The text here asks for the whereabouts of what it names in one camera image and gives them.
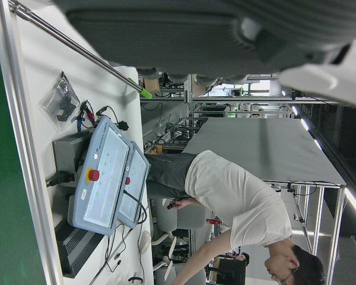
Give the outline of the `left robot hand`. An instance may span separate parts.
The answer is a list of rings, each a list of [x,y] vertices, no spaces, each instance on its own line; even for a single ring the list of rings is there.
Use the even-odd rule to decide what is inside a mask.
[[[104,58],[200,85],[278,74],[356,106],[356,1],[56,1]]]

